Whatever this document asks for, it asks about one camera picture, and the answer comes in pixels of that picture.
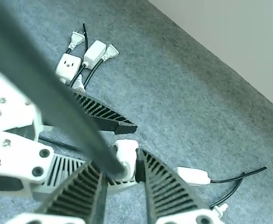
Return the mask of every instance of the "power cord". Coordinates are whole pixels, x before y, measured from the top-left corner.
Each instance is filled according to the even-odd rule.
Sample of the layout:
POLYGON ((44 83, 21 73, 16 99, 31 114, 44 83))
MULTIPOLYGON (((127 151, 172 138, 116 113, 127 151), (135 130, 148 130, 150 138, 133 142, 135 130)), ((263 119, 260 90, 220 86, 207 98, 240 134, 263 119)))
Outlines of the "power cord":
POLYGON ((39 135, 39 140, 46 141, 46 142, 48 142, 50 144, 60 146, 60 147, 66 148, 66 149, 70 149, 72 151, 77 151, 77 152, 80 151, 79 148, 76 147, 76 146, 72 146, 72 145, 69 145, 69 144, 63 143, 61 141, 54 140, 54 139, 50 139, 50 138, 47 138, 47 137, 42 136, 42 135, 39 135))
POLYGON ((91 70, 90 74, 87 76, 85 82, 84 82, 84 87, 86 89, 86 86, 89 84, 92 76, 94 75, 94 73, 96 72, 96 70, 98 69, 98 67, 105 61, 107 61, 110 58, 114 58, 116 56, 119 55, 119 51, 112 45, 110 44, 107 48, 107 50, 105 51, 104 55, 101 57, 101 59, 98 61, 98 63, 96 63, 96 65, 94 66, 94 68, 91 70))
POLYGON ((82 70, 85 69, 85 65, 83 64, 80 68, 80 70, 76 73, 76 75, 73 77, 73 79, 71 80, 70 84, 69 84, 69 87, 72 88, 75 81, 77 80, 77 78, 79 77, 79 75, 81 74, 82 70))
POLYGON ((84 36, 85 36, 85 40, 86 40, 86 51, 87 51, 88 48, 89 48, 89 42, 88 42, 88 36, 87 36, 87 33, 86 33, 86 25, 85 25, 85 23, 82 24, 82 27, 84 29, 84 36))
POLYGON ((241 180, 241 179, 243 179, 245 177, 248 177, 248 176, 251 176, 253 174, 260 173, 261 171, 266 170, 266 169, 267 169, 267 167, 262 167, 260 169, 254 170, 254 171, 246 173, 246 174, 242 174, 242 175, 240 175, 238 177, 234 177, 234 178, 231 178, 231 179, 226 179, 226 180, 222 180, 222 181, 211 180, 210 183, 228 183, 228 182, 233 182, 233 181, 241 180))
POLYGON ((221 198, 217 202, 211 204, 209 206, 209 209, 212 210, 215 206, 221 206, 228 198, 230 198, 236 192, 236 190, 239 188, 239 186, 243 180, 244 180, 244 178, 238 179, 234 188, 227 195, 225 195, 223 198, 221 198))
POLYGON ((94 73, 96 72, 96 70, 99 68, 99 66, 103 63, 103 60, 100 59, 100 61, 98 61, 98 63, 95 65, 95 67, 91 70, 91 72, 89 73, 89 75, 87 76, 85 82, 84 82, 84 88, 86 89, 86 86, 89 84, 92 76, 94 75, 94 73))

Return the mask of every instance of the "floor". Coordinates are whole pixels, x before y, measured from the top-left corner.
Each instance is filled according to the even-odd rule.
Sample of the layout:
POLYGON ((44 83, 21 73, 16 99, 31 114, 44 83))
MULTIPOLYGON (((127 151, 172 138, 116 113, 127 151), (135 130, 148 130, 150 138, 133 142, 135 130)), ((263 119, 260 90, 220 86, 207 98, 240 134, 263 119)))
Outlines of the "floor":
MULTIPOLYGON (((112 43, 120 55, 104 63, 87 92, 138 124, 138 140, 170 167, 234 177, 262 166, 227 203, 227 224, 273 223, 273 105, 234 70, 146 0, 5 0, 54 68, 71 32, 87 25, 89 42, 112 43)), ((73 52, 82 56, 84 46, 73 52)), ((62 131, 47 135, 71 143, 62 131)), ((54 148, 57 153, 79 154, 54 148)), ((232 183, 196 188, 207 203, 232 183)), ((142 186, 108 198, 105 223, 146 223, 142 186)), ((39 204, 0 196, 0 224, 39 204)))

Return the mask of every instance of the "white wire connector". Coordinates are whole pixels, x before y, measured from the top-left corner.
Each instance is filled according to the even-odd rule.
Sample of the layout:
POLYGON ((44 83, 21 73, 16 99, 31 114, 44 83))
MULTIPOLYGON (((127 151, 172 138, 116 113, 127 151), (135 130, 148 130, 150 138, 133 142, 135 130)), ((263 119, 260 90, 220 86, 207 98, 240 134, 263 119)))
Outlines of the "white wire connector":
POLYGON ((204 170, 177 167, 174 171, 190 186, 201 186, 210 184, 208 173, 204 170))
POLYGON ((110 44, 101 59, 103 60, 103 62, 105 62, 110 58, 117 57, 118 54, 119 51, 112 44, 110 44))
POLYGON ((84 88, 84 84, 82 83, 82 75, 81 74, 77 77, 72 88, 77 90, 81 94, 84 94, 86 92, 86 90, 84 88))
POLYGON ((228 204, 224 203, 220 207, 218 206, 213 207, 212 212, 215 213, 219 218, 222 218, 227 208, 228 208, 228 204))
POLYGON ((80 45, 82 42, 85 41, 85 36, 80 34, 79 31, 73 31, 71 36, 71 43, 69 44, 68 48, 74 50, 77 45, 80 45))
POLYGON ((82 65, 84 65, 87 69, 93 69, 106 52, 106 49, 107 46, 105 43, 96 40, 85 52, 82 65))

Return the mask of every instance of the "bolt hole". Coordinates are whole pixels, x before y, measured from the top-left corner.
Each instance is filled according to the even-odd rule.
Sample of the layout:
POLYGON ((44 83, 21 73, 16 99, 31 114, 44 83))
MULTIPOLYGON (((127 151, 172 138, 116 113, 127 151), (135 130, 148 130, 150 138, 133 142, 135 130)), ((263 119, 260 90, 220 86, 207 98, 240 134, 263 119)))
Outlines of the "bolt hole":
POLYGON ((30 222, 28 222, 26 224, 42 224, 42 222, 39 221, 39 220, 33 220, 33 221, 30 221, 30 222))
POLYGON ((39 152, 39 155, 40 155, 42 158, 48 157, 49 154, 50 154, 50 152, 49 152, 48 149, 42 149, 42 150, 39 152))
POLYGON ((213 224, 213 221, 208 216, 198 216, 196 222, 197 224, 213 224))
POLYGON ((42 176, 43 168, 42 167, 35 167, 33 168, 33 176, 42 176))

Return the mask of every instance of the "white plug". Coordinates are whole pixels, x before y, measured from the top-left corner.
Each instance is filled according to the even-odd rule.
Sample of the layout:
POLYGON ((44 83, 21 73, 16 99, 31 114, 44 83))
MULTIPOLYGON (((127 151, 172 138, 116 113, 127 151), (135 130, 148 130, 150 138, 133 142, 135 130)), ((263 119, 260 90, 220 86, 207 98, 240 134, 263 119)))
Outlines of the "white plug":
POLYGON ((57 64, 56 74, 62 79, 64 84, 69 84, 79 70, 80 57, 64 53, 57 64))
POLYGON ((87 69, 93 69, 106 51, 106 44, 96 40, 84 54, 83 65, 87 69))
POLYGON ((77 45, 80 45, 84 41, 85 36, 83 34, 80 34, 78 31, 73 31, 71 36, 71 43, 69 44, 68 48, 73 50, 77 45))
POLYGON ((224 203, 220 207, 218 206, 213 207, 212 212, 215 213, 219 218, 222 218, 227 208, 228 208, 228 204, 224 203))
POLYGON ((106 60, 114 58, 118 55, 119 51, 112 44, 110 44, 101 59, 103 60, 103 62, 105 62, 106 60))
POLYGON ((201 186, 210 184, 208 173, 200 169, 177 167, 174 171, 190 186, 201 186))
POLYGON ((125 168, 125 176, 121 181, 132 180, 136 170, 138 142, 123 139, 116 141, 115 146, 117 147, 116 157, 125 168))
POLYGON ((72 88, 77 90, 80 94, 84 94, 86 92, 84 84, 82 83, 82 75, 81 74, 77 77, 72 88))

